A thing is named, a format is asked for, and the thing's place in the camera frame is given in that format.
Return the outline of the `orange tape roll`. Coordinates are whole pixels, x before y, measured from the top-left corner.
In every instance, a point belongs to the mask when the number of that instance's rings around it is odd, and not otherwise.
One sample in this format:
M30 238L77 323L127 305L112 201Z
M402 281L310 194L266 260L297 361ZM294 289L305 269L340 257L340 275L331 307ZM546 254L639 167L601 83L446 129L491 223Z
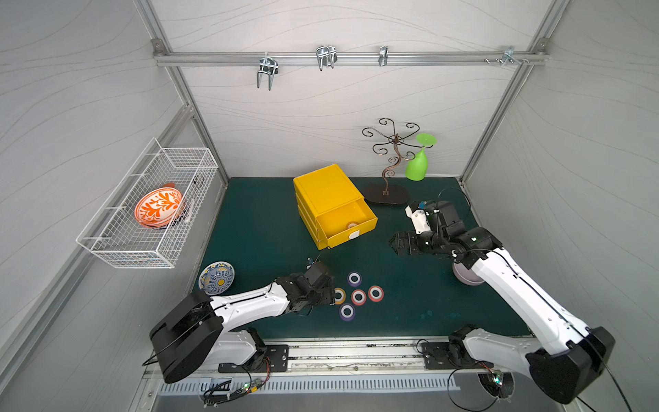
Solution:
M335 288L334 291L334 302L336 305L340 306L343 305L344 302L346 301L347 294L344 289L342 288Z

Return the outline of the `yellow plastic drawer cabinet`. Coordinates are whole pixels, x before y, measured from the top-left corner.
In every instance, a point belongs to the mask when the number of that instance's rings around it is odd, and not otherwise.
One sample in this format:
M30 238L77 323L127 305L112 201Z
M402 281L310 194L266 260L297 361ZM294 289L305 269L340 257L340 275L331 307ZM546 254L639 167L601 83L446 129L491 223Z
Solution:
M298 213L317 249L334 248L374 230L378 218L336 165L293 179Z

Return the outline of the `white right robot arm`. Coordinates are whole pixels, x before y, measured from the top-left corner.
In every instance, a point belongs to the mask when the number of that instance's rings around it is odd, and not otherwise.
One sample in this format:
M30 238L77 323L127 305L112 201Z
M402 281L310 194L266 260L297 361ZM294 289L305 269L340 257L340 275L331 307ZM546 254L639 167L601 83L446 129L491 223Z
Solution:
M497 335L467 325L449 336L448 357L456 367L488 362L531 378L557 403L569 404L607 367L615 339L590 328L543 290L487 229L468 229L448 201L410 204L413 230L397 232L391 248L406 254L445 255L454 271L487 283L530 328L531 338Z

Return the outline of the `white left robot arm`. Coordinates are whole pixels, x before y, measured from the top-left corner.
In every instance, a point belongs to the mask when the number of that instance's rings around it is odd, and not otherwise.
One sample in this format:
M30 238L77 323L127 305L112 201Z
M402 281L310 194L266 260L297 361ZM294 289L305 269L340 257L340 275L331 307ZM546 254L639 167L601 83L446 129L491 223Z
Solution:
M335 304L335 278L317 261L303 273L237 295L188 294L149 333L154 353L142 365L158 364L172 384L204 364L259 364L266 345L248 324L308 308Z

